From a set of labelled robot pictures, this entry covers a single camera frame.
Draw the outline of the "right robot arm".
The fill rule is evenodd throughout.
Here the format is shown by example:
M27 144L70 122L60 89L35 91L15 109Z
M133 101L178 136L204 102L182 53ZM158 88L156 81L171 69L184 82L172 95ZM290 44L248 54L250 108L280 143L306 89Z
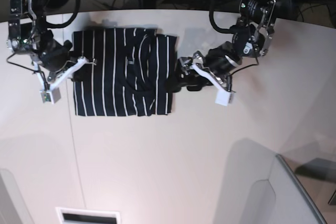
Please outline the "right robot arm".
M60 44L53 29L69 26L77 17L81 0L75 0L71 17L61 24L47 21L47 12L69 0L10 0L7 44L14 55L30 55L31 60L50 72L61 71L70 60L70 42Z

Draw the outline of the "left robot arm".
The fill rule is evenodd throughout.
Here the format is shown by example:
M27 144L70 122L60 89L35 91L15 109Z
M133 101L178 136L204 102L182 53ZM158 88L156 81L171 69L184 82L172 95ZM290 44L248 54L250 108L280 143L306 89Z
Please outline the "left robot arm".
M229 28L216 24L217 1L211 0L209 5L210 24L218 33L230 34L231 41L210 49L206 55L197 51L191 57L180 57L174 73L165 82L168 92L177 93L183 87L193 92L215 86L232 93L233 75L244 69L243 58L258 60L267 54L275 32L279 0L240 0L240 16Z

